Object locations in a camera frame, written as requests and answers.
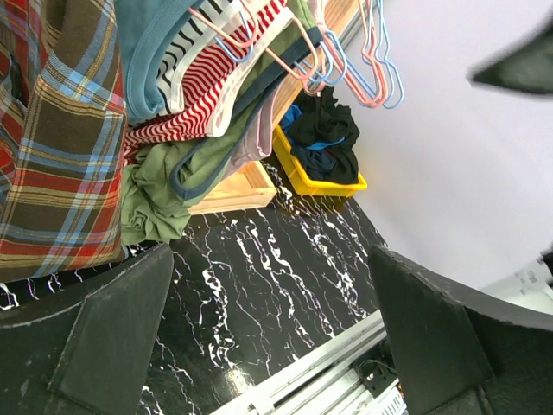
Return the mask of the black garment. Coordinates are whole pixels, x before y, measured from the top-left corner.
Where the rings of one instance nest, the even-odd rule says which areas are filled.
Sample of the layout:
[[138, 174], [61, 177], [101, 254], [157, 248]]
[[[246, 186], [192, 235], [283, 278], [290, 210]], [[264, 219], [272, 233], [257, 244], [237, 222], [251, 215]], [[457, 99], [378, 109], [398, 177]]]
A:
[[338, 103], [334, 88], [325, 87], [317, 95], [300, 93], [292, 107], [293, 119], [283, 127], [293, 144], [310, 150], [341, 147], [351, 150], [359, 137], [351, 108]]

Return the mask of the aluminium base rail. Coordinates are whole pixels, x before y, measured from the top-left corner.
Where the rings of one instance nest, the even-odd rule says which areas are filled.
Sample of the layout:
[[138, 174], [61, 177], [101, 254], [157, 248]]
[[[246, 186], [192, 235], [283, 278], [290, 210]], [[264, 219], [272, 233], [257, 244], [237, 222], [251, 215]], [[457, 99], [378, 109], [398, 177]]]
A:
[[377, 310], [216, 413], [405, 414], [398, 377], [375, 398], [353, 369], [358, 357], [384, 339], [384, 320]]

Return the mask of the empty hangers bunch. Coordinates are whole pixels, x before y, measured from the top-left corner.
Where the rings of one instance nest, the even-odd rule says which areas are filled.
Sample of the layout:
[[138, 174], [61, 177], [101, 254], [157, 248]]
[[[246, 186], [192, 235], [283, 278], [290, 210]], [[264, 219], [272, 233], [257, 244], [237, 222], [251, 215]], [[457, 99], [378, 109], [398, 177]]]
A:
[[317, 95], [326, 86], [336, 86], [345, 82], [365, 108], [385, 108], [392, 110], [404, 100], [404, 86], [397, 66], [390, 60], [390, 38], [385, 23], [382, 1], [356, 1], [359, 12], [363, 43], [360, 55], [368, 66], [365, 71], [358, 69], [347, 56], [338, 35], [325, 20], [325, 1], [308, 1], [322, 35], [320, 44], [321, 62], [314, 74], [303, 81], [304, 92]]

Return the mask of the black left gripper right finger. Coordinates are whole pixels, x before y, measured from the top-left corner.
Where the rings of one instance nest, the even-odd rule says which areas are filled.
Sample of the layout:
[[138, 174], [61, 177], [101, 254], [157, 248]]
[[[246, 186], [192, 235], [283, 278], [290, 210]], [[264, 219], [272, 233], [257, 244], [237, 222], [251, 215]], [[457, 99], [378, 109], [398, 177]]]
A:
[[481, 290], [383, 246], [369, 268], [409, 413], [551, 413], [551, 251]]

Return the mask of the pink garment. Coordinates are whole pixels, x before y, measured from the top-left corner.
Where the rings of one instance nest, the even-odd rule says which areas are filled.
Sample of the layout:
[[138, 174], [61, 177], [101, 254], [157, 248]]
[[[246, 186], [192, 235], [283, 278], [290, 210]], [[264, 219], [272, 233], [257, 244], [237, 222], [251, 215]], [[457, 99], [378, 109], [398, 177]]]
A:
[[271, 154], [274, 130], [273, 109], [279, 89], [279, 86], [275, 86], [271, 93], [266, 93], [253, 109], [246, 122], [243, 138], [230, 158], [224, 179], [241, 170], [245, 165], [261, 161]]

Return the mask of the plaid hanging shirt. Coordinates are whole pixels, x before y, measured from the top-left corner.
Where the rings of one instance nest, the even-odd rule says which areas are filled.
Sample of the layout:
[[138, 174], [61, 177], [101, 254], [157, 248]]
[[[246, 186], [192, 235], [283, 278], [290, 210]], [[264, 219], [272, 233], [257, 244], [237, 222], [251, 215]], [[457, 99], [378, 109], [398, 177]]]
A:
[[3, 282], [124, 256], [125, 126], [113, 2], [2, 2]]

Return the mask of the wooden clothes rack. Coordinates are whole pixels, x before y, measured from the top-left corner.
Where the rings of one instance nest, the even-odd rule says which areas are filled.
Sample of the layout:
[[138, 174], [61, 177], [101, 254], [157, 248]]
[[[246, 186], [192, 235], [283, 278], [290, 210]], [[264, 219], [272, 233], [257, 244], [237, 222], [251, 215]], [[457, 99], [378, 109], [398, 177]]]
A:
[[[339, 35], [358, 16], [358, 5], [355, 1], [327, 2], [325, 22]], [[280, 122], [283, 114], [301, 91], [301, 85], [295, 83], [290, 76], [280, 81], [278, 86], [280, 89], [274, 106], [274, 124]], [[259, 161], [251, 162], [222, 180], [200, 203], [190, 208], [190, 213], [199, 215], [264, 208], [276, 194], [277, 189], [264, 166]]]

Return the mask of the green hanging garment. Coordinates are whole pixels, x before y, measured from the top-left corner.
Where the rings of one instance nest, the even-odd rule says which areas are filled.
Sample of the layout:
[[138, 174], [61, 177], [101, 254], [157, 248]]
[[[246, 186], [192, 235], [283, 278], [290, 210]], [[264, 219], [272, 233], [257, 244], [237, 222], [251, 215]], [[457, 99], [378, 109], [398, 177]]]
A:
[[[215, 32], [213, 40], [246, 50], [260, 32], [255, 1], [240, 1], [243, 9], [222, 29], [196, 10], [190, 10]], [[311, 52], [320, 40], [313, 17], [303, 1], [284, 1], [293, 13], [290, 25], [264, 50], [232, 108], [231, 122], [220, 137], [184, 142], [146, 144], [132, 163], [123, 157], [121, 184], [121, 239], [127, 245], [145, 240], [169, 242], [182, 236], [190, 208], [199, 203], [222, 179], [233, 152], [243, 138], [246, 122], [259, 100], [270, 94], [293, 64]], [[130, 124], [129, 129], [149, 119]]]

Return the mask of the yellow plastic bin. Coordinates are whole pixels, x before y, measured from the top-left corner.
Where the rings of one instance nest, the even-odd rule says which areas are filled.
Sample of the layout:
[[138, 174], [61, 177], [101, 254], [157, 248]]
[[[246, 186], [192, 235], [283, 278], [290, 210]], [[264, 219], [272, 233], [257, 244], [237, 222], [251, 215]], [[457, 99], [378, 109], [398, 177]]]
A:
[[310, 179], [300, 161], [291, 155], [291, 144], [279, 125], [273, 131], [272, 149], [298, 195], [352, 197], [368, 187], [361, 173], [357, 183], [348, 185]]

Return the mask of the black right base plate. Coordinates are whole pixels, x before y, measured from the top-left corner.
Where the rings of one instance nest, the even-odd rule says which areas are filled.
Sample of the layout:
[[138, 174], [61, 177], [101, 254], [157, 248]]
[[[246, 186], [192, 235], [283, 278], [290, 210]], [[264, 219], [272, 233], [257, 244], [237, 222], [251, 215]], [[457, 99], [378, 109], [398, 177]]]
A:
[[353, 369], [361, 383], [377, 398], [389, 385], [397, 380], [397, 370], [387, 339], [364, 352], [353, 362]]

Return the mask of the red striped hanging garment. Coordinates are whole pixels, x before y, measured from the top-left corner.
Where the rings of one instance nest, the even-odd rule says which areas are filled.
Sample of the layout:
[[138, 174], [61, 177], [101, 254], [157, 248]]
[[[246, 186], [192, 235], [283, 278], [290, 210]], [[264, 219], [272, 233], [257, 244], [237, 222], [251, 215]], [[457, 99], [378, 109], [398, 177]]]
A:
[[252, 9], [260, 29], [253, 44], [240, 50], [211, 40], [184, 74], [181, 83], [184, 110], [155, 115], [125, 135], [124, 157], [128, 163], [146, 144], [220, 137], [226, 132], [238, 91], [264, 50], [290, 25], [293, 16], [284, 1], [255, 1]]

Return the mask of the dark clothes pile in bin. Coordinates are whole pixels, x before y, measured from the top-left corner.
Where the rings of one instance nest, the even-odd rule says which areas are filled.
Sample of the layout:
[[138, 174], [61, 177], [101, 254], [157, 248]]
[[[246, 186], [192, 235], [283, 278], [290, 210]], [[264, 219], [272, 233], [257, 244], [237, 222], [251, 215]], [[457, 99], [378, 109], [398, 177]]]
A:
[[298, 159], [308, 177], [314, 181], [350, 185], [358, 182], [357, 159], [340, 150], [308, 150], [293, 145], [290, 154]]

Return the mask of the teal hanging tank top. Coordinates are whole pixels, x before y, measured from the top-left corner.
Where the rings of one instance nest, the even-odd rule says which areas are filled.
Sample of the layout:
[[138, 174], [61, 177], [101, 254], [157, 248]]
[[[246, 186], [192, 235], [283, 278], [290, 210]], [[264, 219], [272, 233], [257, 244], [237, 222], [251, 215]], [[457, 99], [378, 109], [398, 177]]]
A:
[[128, 120], [139, 124], [163, 107], [157, 71], [168, 45], [201, 1], [125, 1], [114, 3]]

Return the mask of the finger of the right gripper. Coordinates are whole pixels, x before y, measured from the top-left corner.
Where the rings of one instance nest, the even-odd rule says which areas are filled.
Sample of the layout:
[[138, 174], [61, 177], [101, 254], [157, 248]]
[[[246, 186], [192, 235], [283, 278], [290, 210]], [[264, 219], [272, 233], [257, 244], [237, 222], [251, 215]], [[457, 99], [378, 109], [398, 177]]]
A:
[[530, 95], [552, 94], [552, 18], [468, 76], [472, 84]]

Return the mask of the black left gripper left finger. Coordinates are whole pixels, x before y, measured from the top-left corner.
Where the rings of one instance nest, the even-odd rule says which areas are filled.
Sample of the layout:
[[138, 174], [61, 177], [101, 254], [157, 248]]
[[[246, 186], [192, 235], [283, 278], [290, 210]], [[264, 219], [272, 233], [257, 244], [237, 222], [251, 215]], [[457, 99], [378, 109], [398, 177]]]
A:
[[174, 267], [166, 244], [1, 313], [3, 414], [134, 414]]

